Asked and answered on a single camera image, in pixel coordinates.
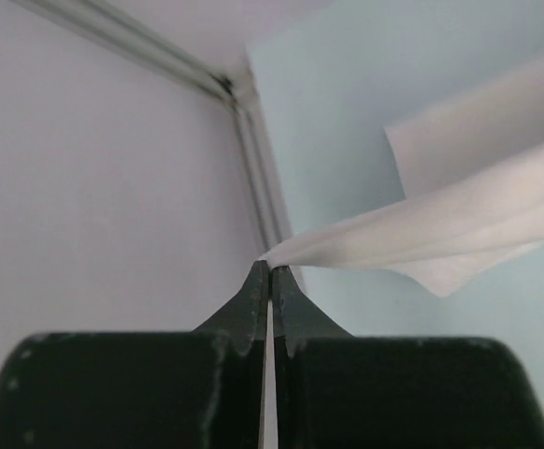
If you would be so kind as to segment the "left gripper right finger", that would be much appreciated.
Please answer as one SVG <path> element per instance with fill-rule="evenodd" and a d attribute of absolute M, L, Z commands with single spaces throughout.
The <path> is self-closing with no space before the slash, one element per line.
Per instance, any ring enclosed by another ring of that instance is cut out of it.
<path fill-rule="evenodd" d="M 498 340 L 355 337 L 289 268 L 270 274 L 282 448 L 544 448 L 544 414 Z"/>

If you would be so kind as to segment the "left aluminium frame post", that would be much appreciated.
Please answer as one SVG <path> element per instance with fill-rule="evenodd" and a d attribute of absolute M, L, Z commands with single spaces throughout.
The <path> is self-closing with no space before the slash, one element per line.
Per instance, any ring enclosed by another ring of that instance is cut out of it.
<path fill-rule="evenodd" d="M 158 34 L 109 1 L 18 1 L 18 6 L 195 91 L 222 107 L 234 138 L 238 175 L 259 251 L 280 243 L 287 231 L 274 186 L 264 114 L 250 64 L 211 65 Z"/>

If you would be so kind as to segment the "white t-shirt with robot print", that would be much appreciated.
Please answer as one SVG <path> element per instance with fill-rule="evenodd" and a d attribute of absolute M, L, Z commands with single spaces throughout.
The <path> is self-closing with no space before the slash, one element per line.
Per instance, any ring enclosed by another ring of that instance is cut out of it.
<path fill-rule="evenodd" d="M 385 130 L 401 202 L 283 241 L 272 268 L 381 268 L 445 297 L 544 243 L 544 57 Z"/>

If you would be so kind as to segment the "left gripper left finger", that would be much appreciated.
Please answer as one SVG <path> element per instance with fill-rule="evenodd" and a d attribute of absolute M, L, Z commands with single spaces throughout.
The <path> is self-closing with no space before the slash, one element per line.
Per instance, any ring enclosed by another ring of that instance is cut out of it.
<path fill-rule="evenodd" d="M 0 448 L 258 448 L 269 271 L 190 332 L 53 332 L 0 370 Z"/>

